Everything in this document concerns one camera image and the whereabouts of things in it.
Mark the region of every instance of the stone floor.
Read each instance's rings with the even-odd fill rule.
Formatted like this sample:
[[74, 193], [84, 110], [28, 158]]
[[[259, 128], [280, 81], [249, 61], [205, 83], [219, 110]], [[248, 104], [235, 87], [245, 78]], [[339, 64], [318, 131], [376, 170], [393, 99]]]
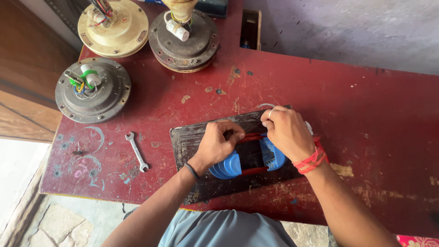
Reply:
[[[23, 236], [21, 247], [97, 247], [134, 204], [46, 196]], [[328, 247], [327, 227], [282, 222], [298, 247]]]

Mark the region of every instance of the black wristband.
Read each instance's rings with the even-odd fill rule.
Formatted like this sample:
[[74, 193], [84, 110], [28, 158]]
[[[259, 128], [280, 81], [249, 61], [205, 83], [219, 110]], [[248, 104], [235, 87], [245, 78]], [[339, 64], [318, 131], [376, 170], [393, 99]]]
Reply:
[[184, 165], [191, 171], [192, 175], [195, 177], [195, 179], [197, 181], [200, 180], [200, 177], [198, 176], [198, 174], [195, 172], [195, 170], [188, 163], [184, 163]]

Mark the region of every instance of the person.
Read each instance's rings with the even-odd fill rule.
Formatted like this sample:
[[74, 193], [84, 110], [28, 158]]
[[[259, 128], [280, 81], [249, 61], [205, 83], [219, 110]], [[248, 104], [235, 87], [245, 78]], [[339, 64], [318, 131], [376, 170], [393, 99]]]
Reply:
[[[302, 117], [292, 109], [276, 106], [261, 121], [267, 136], [293, 163], [306, 160], [316, 146]], [[231, 135], [226, 139], [224, 133]], [[229, 156], [244, 130], [230, 120], [210, 122], [196, 154], [187, 164], [198, 176]], [[315, 169], [301, 167], [323, 209], [340, 246], [400, 246], [395, 237], [344, 185], [327, 161]], [[138, 207], [104, 241], [104, 247], [231, 247], [296, 246], [279, 221], [261, 214], [235, 210], [195, 212], [181, 210], [184, 198], [196, 183], [191, 168], [184, 166], [165, 185]]]

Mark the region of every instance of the hand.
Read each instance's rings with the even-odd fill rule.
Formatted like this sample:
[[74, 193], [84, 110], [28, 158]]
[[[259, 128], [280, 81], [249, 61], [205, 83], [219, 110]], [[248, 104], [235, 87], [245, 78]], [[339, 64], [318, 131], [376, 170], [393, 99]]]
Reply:
[[198, 151], [187, 163], [201, 175], [212, 165], [227, 158], [244, 136], [244, 130], [229, 119], [207, 123]]
[[262, 114], [267, 137], [292, 162], [302, 161], [316, 151], [316, 145], [302, 116], [292, 109], [277, 105]]

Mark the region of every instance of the blue plastic bobbin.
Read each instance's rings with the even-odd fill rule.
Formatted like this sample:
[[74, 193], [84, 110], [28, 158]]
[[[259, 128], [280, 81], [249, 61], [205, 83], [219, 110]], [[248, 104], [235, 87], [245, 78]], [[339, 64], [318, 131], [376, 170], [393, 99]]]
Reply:
[[[261, 136], [265, 136], [264, 139], [259, 140], [264, 165], [268, 167], [268, 171], [281, 168], [286, 162], [285, 155], [266, 137], [267, 134], [262, 134]], [[209, 171], [220, 179], [231, 179], [241, 175], [242, 170], [239, 155], [236, 151], [233, 151], [225, 160], [209, 168]]]

